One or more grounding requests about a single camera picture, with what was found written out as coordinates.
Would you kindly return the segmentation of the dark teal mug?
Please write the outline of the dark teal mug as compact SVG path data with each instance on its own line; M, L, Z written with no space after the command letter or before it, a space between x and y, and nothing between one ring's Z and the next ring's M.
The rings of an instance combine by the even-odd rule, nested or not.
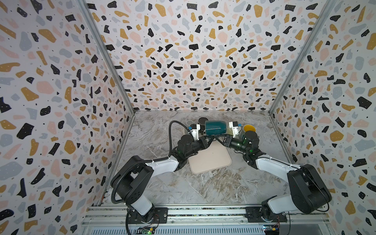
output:
M205 122L205 134L207 136L216 136L227 133L227 124L220 120L207 120Z

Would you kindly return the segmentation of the black mug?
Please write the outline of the black mug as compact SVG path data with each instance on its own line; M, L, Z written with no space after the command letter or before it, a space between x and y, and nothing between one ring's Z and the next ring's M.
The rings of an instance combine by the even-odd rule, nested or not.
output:
M202 125L202 126L205 126L206 121L208 121L208 118L206 118L206 117L200 117L200 118L198 119L198 124L199 124L199 125Z

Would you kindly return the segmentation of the blue butterfly mug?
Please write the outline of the blue butterfly mug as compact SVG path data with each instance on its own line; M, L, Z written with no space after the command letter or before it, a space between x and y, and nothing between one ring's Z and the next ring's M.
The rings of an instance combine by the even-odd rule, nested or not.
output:
M250 124L246 124L241 128L240 137L242 138L247 131L256 131L256 128Z

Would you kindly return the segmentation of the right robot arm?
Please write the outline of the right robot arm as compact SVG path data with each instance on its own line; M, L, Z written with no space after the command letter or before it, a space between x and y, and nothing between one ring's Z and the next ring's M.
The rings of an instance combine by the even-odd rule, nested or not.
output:
M259 137L254 131L247 131L242 139L229 134L215 135L214 138L223 146L241 153L247 165L288 183L288 194L273 196L261 203L260 216L264 219L283 212L310 214L328 211L321 208L329 206L332 195L314 166L291 164L267 155L259 149Z

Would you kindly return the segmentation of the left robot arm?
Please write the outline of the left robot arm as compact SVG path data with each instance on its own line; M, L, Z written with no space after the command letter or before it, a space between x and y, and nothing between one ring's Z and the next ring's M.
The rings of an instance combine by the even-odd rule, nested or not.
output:
M176 147L172 146L166 157L145 160L135 155L114 175L111 180L111 202L125 204L140 216L151 215L154 205L144 195L144 191L152 177L180 170L188 159L200 151L208 149L214 137L201 136L195 140L191 134L184 135Z

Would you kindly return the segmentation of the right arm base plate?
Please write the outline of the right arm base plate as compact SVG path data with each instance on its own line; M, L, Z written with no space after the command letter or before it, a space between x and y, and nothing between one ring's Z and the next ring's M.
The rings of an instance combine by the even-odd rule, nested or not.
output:
M288 222L285 213L275 214L263 206L246 207L244 215L249 223L277 223Z

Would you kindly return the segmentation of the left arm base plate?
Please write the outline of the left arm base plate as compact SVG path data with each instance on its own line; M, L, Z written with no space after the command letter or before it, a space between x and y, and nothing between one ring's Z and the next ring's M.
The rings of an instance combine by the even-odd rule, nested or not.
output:
M168 207L152 207L145 215L141 215L136 210L128 212L129 224L166 224L168 219Z

